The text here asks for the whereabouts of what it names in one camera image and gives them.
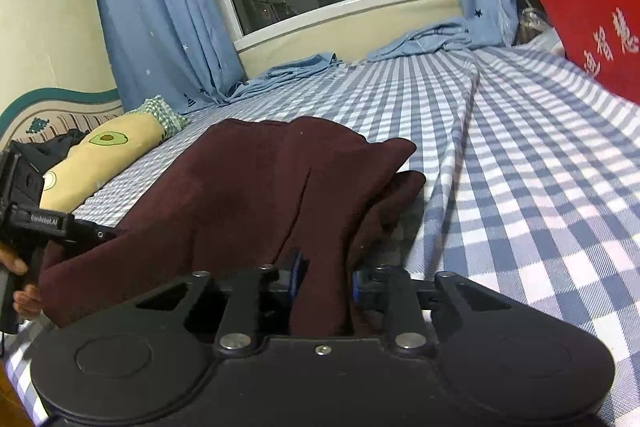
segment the checkered bed sheet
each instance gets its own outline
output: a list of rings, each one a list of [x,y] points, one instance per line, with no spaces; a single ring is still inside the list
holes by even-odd
[[[336,121],[370,141],[404,137],[423,197],[388,245],[415,279],[439,269],[596,334],[616,361],[601,416],[640,425],[640,108],[562,58],[485,49],[341,65],[262,96],[192,115],[178,136],[106,184],[76,215],[115,225],[207,127],[225,118]],[[221,161],[233,161],[221,158]],[[29,343],[5,368],[36,424]]]

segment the human hand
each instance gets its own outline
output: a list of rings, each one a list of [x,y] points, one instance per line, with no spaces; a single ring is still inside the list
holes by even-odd
[[[11,247],[3,243],[0,243],[0,264],[17,275],[27,273],[28,268],[24,261]],[[14,310],[20,317],[30,321],[38,317],[42,311],[42,298],[37,285],[30,283],[24,289],[14,292]]]

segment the wall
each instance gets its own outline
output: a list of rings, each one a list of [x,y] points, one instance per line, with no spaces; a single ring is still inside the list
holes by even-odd
[[[41,87],[115,87],[95,0],[0,0],[0,113]]]
[[[283,62],[332,51],[361,60],[407,31],[462,15],[458,0],[409,0],[348,14],[256,44],[239,53],[249,77]]]

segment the avocado pillow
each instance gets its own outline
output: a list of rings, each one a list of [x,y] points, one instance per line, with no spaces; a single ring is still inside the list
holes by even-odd
[[[106,182],[158,146],[165,135],[165,127],[149,112],[127,113],[103,123],[44,174],[40,207],[73,212]]]

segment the maroon towel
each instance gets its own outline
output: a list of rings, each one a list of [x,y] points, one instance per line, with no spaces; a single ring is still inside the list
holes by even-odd
[[[310,264],[292,333],[348,333],[353,269],[424,185],[420,172],[396,173],[414,151],[319,118],[213,125],[130,209],[116,239],[68,260],[47,248],[44,311],[62,326],[195,270],[277,265],[300,248]]]

